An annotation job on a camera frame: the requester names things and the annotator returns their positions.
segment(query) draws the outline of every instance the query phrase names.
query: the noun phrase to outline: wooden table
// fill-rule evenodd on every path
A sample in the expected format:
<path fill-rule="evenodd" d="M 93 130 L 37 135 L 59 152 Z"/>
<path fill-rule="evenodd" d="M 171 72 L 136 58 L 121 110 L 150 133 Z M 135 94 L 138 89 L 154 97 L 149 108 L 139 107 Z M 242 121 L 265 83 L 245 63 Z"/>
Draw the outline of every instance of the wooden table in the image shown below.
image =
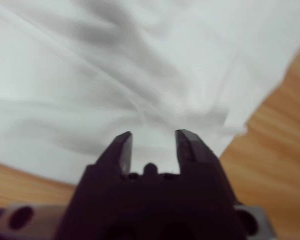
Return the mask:
<path fill-rule="evenodd" d="M 221 163 L 240 201 L 265 208 L 279 239 L 300 240 L 300 54 L 247 127 Z M 12 202 L 65 205 L 74 189 L 0 165 L 0 207 Z"/>

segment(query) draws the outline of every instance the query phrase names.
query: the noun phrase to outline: screw hole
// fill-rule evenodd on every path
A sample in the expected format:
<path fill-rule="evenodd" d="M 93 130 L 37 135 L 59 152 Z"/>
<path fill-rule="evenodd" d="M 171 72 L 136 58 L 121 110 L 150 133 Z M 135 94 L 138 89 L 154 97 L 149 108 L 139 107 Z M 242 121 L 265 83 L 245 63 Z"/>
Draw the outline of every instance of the screw hole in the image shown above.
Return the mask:
<path fill-rule="evenodd" d="M 34 211 L 29 206 L 24 206 L 15 211 L 9 220 L 9 228 L 12 230 L 19 230 L 23 228 L 33 217 Z"/>
<path fill-rule="evenodd" d="M 258 223 L 254 216 L 252 216 L 249 212 L 241 209 L 237 210 L 236 213 L 240 219 L 246 235 L 249 237 L 256 235 L 258 232 Z"/>
<path fill-rule="evenodd" d="M 138 173 L 130 173 L 127 178 L 131 181 L 135 181 L 139 178 L 139 174 Z"/>

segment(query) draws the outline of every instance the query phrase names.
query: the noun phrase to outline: white fabric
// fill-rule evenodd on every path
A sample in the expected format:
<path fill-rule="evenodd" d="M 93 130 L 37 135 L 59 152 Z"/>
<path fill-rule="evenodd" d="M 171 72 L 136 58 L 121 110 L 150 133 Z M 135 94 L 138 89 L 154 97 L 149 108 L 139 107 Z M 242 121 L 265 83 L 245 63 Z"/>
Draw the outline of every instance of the white fabric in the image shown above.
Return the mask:
<path fill-rule="evenodd" d="M 77 183 L 132 131 L 132 171 L 178 172 L 176 129 L 220 156 L 299 49 L 300 0 L 0 0 L 0 163 Z"/>

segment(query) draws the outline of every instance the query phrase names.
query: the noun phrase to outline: wood grain surface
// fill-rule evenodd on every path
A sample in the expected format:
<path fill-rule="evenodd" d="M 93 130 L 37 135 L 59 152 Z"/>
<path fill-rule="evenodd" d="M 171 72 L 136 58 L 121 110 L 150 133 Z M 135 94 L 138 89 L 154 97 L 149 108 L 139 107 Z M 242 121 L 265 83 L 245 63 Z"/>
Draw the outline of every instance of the wood grain surface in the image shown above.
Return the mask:
<path fill-rule="evenodd" d="M 280 240 L 300 240 L 300 54 L 221 163 L 240 201 L 265 208 Z M 65 205 L 75 187 L 0 165 L 0 207 Z"/>

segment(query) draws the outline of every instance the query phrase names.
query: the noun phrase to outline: white cloth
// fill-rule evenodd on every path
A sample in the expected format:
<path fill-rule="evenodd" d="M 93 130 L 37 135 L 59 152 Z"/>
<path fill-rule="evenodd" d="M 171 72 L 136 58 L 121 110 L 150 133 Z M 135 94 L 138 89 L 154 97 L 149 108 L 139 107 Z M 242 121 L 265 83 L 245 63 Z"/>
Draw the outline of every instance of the white cloth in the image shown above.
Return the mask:
<path fill-rule="evenodd" d="M 0 0 L 0 163 L 77 183 L 125 131 L 132 171 L 220 156 L 300 49 L 300 0 Z"/>

